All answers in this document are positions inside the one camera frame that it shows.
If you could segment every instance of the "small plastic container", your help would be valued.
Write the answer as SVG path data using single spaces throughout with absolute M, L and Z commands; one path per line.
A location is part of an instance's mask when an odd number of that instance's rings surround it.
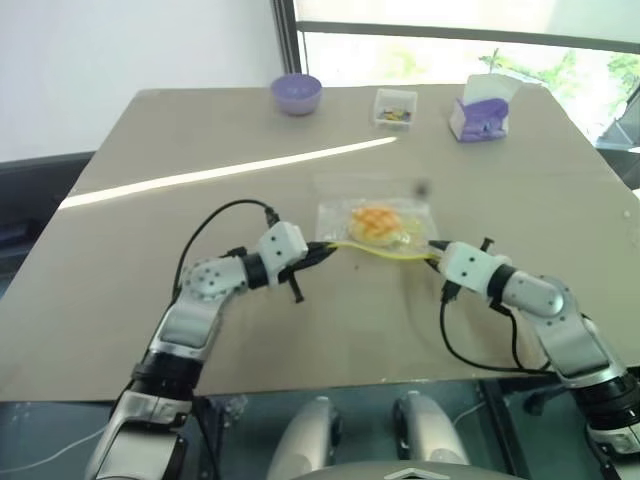
M 373 105 L 373 122 L 378 127 L 408 129 L 418 109 L 418 92 L 379 88 Z
M 322 84 L 311 75 L 292 73 L 276 78 L 271 93 L 280 110 L 288 115 L 312 113 L 322 98 Z

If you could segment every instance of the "window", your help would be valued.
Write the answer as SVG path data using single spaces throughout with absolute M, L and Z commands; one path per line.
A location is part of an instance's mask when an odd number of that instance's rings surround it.
M 303 71 L 328 86 L 465 83 L 502 73 L 547 87 L 595 141 L 640 81 L 640 55 L 481 40 L 303 33 Z
M 465 83 L 502 73 L 547 87 L 595 143 L 640 85 L 634 2 L 282 1 L 297 32 L 296 70 L 328 86 Z

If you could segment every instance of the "white wall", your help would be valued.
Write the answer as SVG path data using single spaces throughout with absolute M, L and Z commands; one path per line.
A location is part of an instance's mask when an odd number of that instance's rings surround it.
M 281 73 L 268 0 L 0 0 L 0 162 L 97 149 L 140 89 Z

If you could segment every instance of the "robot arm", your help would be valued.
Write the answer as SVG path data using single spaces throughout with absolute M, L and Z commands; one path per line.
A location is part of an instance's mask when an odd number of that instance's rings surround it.
M 533 326 L 561 382 L 571 391 L 593 440 L 619 454 L 640 452 L 640 386 L 580 312 L 569 288 L 534 277 L 461 242 L 449 242 L 437 268 L 456 285 L 517 308 Z
M 304 241 L 300 229 L 275 223 L 257 253 L 197 262 L 184 272 L 142 361 L 136 365 L 89 462 L 87 480 L 177 478 L 186 441 L 177 430 L 192 409 L 193 390 L 222 322 L 227 303 L 247 289 L 291 281 L 332 250 Z

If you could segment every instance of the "purple object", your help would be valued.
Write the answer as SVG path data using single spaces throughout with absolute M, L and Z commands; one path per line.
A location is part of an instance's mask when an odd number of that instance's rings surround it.
M 504 119 L 509 114 L 509 104 L 501 98 L 492 98 L 482 102 L 458 105 L 464 112 L 465 122 L 460 136 L 461 142 L 482 142 L 504 137 Z
M 320 80 L 311 75 L 292 73 L 276 78 L 271 84 L 280 110 L 289 115 L 307 115 L 313 112 L 322 97 Z

